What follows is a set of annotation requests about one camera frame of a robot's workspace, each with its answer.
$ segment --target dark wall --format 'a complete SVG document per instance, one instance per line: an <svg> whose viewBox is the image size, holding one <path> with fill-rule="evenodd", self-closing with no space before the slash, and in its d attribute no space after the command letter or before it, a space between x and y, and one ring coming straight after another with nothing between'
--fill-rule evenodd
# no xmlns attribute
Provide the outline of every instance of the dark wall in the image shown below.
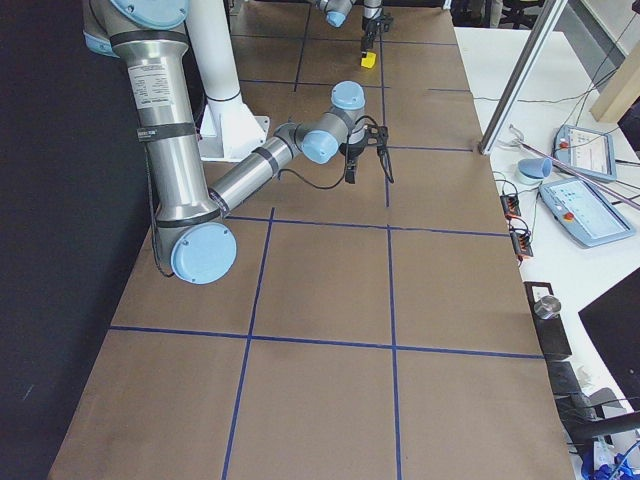
<svg viewBox="0 0 640 480"><path fill-rule="evenodd" d="M80 0L0 0L0 478L46 477L148 226L128 80Z"/></svg>

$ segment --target blue cap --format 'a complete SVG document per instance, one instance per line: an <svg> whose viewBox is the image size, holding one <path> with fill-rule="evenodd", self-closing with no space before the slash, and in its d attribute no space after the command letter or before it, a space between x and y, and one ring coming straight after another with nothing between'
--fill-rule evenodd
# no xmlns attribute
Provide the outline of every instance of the blue cap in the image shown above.
<svg viewBox="0 0 640 480"><path fill-rule="evenodd" d="M118 56L113 52L111 48L111 42L108 40L103 40L102 38L95 37L90 33L84 33L84 43L87 45L87 48L91 50L93 53L99 53L100 55L105 55L107 57L116 57Z"/></svg>
<svg viewBox="0 0 640 480"><path fill-rule="evenodd" d="M173 246L171 268L186 282L215 282L236 259L236 239L221 223L201 223L187 229Z"/></svg>
<svg viewBox="0 0 640 480"><path fill-rule="evenodd" d="M337 151L338 141L324 130L312 130L302 140L302 153L316 163L327 163Z"/></svg>
<svg viewBox="0 0 640 480"><path fill-rule="evenodd" d="M347 19L347 16L344 13L340 13L340 12L327 13L327 23L332 27L340 28L346 19Z"/></svg>
<svg viewBox="0 0 640 480"><path fill-rule="evenodd" d="M364 107L364 90L359 83L340 82L331 92L331 103L342 110L359 110Z"/></svg>
<svg viewBox="0 0 640 480"><path fill-rule="evenodd" d="M132 22L146 28L171 30L187 18L189 0L111 0Z"/></svg>

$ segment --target white desk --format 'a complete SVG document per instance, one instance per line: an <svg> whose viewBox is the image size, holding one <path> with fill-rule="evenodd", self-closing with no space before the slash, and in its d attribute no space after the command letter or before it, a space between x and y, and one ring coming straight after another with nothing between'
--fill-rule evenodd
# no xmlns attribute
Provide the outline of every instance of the white desk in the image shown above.
<svg viewBox="0 0 640 480"><path fill-rule="evenodd" d="M465 70L476 98L475 107L481 128L489 123L496 101L478 97L500 98L528 32L517 30L486 30L456 28ZM571 49L564 34L554 32L526 81L520 99L556 100L580 95L590 87L590 78ZM580 118L580 126L609 131L615 124L598 123L589 109L598 97L592 92ZM577 100L557 104L517 102L510 123L525 135L525 141L542 151L551 149L558 127L565 122ZM577 110L567 123L575 124ZM635 153L620 130L612 133L617 159L637 161ZM513 135L507 130L500 138L509 141ZM517 183L516 163L530 154L518 149L495 148L491 154L494 170L503 172L519 190L531 186ZM549 181L560 179L553 173ZM640 185L640 168L618 165L620 180ZM631 196L640 193L622 186L610 185ZM523 217L531 226L534 218L535 192L520 197ZM640 212L626 205L620 212L640 231ZM541 200L535 215L533 252L535 257L525 260L520 268L523 281L550 282L555 295L562 302L562 320L573 351L571 363L585 393L603 387L611 388L618 398L624 397L593 347L582 326L578 312L605 291L640 267L640 234L591 249L580 248L554 220Z"/></svg>

